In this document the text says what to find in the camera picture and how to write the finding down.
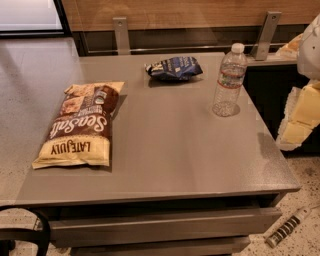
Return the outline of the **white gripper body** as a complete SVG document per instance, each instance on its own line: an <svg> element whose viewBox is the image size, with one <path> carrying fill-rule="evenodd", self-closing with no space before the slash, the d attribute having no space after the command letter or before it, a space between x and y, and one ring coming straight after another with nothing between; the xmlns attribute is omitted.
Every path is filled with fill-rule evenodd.
<svg viewBox="0 0 320 256"><path fill-rule="evenodd" d="M286 104L285 104L284 118L282 119L280 126L278 128L278 135L276 138L276 144L277 144L278 148L283 151L292 151L292 150L295 150L296 148L301 146L301 144L285 143L282 140L283 125L287 122L290 122L290 116L294 110L294 107L296 106L299 94L300 94L299 88L293 87L291 89L291 92L288 94Z"/></svg>

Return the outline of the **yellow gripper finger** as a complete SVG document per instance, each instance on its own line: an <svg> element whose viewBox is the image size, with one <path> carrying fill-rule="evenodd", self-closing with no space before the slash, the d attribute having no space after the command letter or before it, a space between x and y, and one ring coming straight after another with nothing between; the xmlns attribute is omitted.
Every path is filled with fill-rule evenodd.
<svg viewBox="0 0 320 256"><path fill-rule="evenodd" d="M302 144L312 130L300 123L287 122L283 125L282 140L290 144Z"/></svg>
<svg viewBox="0 0 320 256"><path fill-rule="evenodd" d="M311 129L320 124L320 82L308 84L302 88L291 120Z"/></svg>

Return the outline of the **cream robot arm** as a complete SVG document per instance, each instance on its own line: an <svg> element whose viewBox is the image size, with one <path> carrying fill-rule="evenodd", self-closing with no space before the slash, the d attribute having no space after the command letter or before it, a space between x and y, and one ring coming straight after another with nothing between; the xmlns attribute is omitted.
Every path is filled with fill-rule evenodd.
<svg viewBox="0 0 320 256"><path fill-rule="evenodd" d="M309 82L302 89L293 87L288 94L276 138L284 151L300 147L320 124L320 14L300 36L297 70Z"/></svg>

